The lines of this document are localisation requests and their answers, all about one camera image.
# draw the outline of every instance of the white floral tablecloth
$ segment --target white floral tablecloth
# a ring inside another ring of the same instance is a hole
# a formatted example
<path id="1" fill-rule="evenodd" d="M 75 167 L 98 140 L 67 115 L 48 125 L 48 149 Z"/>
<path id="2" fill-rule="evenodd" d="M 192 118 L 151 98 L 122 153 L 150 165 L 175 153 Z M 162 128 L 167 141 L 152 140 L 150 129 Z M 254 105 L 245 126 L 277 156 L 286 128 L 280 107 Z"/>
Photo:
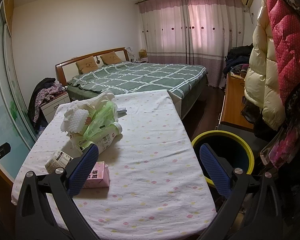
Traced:
<path id="1" fill-rule="evenodd" d="M 216 215 L 215 206 L 191 142 L 166 90 L 117 95 L 126 107 L 123 127 L 99 156 L 109 165 L 110 187 L 82 189 L 78 209 L 101 239 L 183 239 L 200 233 Z M 59 106 L 23 163 L 12 190 L 17 204 L 27 171 L 46 174 L 52 153 L 69 148 L 60 131 L 68 104 Z M 50 206 L 66 228 L 53 198 Z"/>

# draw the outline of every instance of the green plaid bedspread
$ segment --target green plaid bedspread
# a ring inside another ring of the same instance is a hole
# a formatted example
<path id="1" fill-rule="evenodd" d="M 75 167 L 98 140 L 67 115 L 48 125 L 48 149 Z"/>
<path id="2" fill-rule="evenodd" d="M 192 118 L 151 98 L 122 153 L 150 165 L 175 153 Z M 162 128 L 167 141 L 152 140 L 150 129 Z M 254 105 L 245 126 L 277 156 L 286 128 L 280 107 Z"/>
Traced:
<path id="1" fill-rule="evenodd" d="M 200 65 L 120 62 L 75 76 L 68 84 L 115 95 L 166 89 L 184 98 L 206 73 Z"/>

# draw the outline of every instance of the bottle cap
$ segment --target bottle cap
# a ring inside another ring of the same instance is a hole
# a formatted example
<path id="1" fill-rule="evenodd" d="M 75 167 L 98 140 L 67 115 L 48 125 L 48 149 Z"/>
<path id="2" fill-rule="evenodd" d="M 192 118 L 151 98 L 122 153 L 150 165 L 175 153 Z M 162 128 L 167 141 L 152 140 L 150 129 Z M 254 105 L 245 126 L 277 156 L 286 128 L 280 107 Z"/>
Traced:
<path id="1" fill-rule="evenodd" d="M 118 122 L 113 122 L 112 124 L 115 125 L 115 127 L 119 130 L 119 134 L 122 133 L 122 126 Z"/>

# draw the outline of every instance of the silver bolt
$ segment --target silver bolt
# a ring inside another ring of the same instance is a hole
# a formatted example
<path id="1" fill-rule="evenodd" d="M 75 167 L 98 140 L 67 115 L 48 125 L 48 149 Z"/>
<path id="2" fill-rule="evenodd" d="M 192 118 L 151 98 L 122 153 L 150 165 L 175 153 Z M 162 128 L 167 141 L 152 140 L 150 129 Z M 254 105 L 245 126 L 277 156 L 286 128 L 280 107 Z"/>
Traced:
<path id="1" fill-rule="evenodd" d="M 234 172 L 235 172 L 236 174 L 242 174 L 242 173 L 243 173 L 243 170 L 242 170 L 241 168 L 235 168 L 235 169 L 234 169 Z"/>
<path id="2" fill-rule="evenodd" d="M 64 171 L 64 168 L 59 167 L 59 168 L 56 168 L 55 173 L 56 174 L 61 174 L 61 173 L 63 173 L 63 171 Z"/>
<path id="3" fill-rule="evenodd" d="M 33 176 L 33 172 L 32 171 L 28 171 L 27 173 L 26 173 L 26 177 L 27 178 L 31 178 Z"/>
<path id="4" fill-rule="evenodd" d="M 272 177 L 272 174 L 270 173 L 270 172 L 265 172 L 265 176 L 268 178 L 268 179 L 270 179 L 271 177 Z"/>

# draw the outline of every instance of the blue gripper pad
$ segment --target blue gripper pad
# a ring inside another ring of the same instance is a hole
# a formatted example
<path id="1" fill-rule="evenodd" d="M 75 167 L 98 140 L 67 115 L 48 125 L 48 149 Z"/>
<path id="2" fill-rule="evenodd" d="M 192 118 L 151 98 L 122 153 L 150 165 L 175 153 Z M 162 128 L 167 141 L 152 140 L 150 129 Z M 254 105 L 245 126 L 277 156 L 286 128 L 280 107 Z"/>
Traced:
<path id="1" fill-rule="evenodd" d="M 218 193 L 228 198 L 231 194 L 230 178 L 220 165 L 217 155 L 208 144 L 200 147 L 200 160 L 213 181 Z"/>
<path id="2" fill-rule="evenodd" d="M 86 150 L 87 152 L 84 152 L 85 155 L 68 179 L 67 193 L 71 198 L 79 194 L 99 157 L 99 150 L 95 144 L 91 144 Z"/>

